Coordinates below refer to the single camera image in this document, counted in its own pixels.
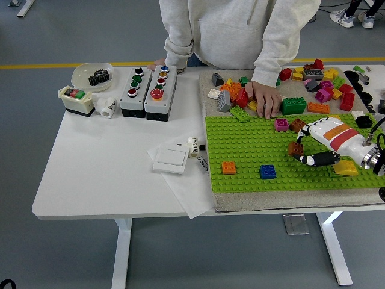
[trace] white paper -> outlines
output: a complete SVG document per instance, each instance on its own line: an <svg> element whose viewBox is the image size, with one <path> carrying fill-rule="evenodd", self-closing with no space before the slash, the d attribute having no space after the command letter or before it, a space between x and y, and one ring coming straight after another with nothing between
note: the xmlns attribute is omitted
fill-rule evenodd
<svg viewBox="0 0 385 289"><path fill-rule="evenodd" d="M200 143L204 139L203 128L174 138L167 143L185 144L191 136L198 136ZM155 159L158 148L159 146L147 151L152 160ZM198 158L187 159L182 175L160 172L190 219L203 214L214 206L207 163L206 151L200 151Z"/></svg>

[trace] gray floor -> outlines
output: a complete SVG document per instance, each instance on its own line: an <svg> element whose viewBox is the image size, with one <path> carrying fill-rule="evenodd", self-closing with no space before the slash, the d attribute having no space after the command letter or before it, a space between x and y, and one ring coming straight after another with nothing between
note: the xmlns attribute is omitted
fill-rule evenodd
<svg viewBox="0 0 385 289"><path fill-rule="evenodd" d="M23 19L9 2L0 1L0 66L165 55L157 1L36 0ZM317 16L303 30L298 58L384 56L385 19L373 30L359 23L347 30L325 12ZM49 222L31 211L64 114L57 90L72 71L0 70L0 281L12 278L18 288L111 286L113 220ZM136 219L128 288L337 288L316 216L306 218L311 234L294 237L273 214ZM334 222L352 288L383 288L384 220L384 212L372 211L343 213Z"/></svg>

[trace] sneaker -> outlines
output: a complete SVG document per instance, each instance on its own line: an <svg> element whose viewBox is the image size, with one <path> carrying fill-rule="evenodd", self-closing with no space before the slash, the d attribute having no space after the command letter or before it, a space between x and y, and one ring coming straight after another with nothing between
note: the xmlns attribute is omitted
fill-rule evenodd
<svg viewBox="0 0 385 289"><path fill-rule="evenodd" d="M366 17L366 12L367 11L359 14L359 21L361 21L363 28L373 28L374 16Z"/></svg>
<svg viewBox="0 0 385 289"><path fill-rule="evenodd" d="M330 19L338 23L342 27L351 28L353 27L354 16L347 16L346 9L340 11L333 11L330 13Z"/></svg>

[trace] hand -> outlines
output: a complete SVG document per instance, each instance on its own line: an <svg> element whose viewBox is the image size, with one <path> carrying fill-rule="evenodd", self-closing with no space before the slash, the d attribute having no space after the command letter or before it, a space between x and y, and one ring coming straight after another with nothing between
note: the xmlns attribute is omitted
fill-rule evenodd
<svg viewBox="0 0 385 289"><path fill-rule="evenodd" d="M164 58L158 59L154 61L154 64L147 65L147 69L150 69L152 71L155 71L155 68L157 65L162 65L165 66L166 64L164 63Z"/></svg>
<svg viewBox="0 0 385 289"><path fill-rule="evenodd" d="M280 96L277 89L271 86L260 84L256 81L250 81L246 83L245 89L249 98L254 96L257 100L258 116L263 116L263 107L265 104L266 119L270 119L270 117L276 116L282 103L282 97Z"/></svg>

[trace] hoodie sleeve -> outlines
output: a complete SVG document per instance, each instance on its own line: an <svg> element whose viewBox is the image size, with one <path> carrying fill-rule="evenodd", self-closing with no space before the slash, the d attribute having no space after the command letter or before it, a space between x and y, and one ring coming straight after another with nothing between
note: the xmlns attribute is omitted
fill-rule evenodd
<svg viewBox="0 0 385 289"><path fill-rule="evenodd" d="M254 62L252 81L276 86L283 65L300 47L300 31L317 12L321 0L277 0L263 34L262 52Z"/></svg>
<svg viewBox="0 0 385 289"><path fill-rule="evenodd" d="M164 28L168 32L164 46L167 51L165 63L183 69L193 48L188 0L159 0L159 4Z"/></svg>

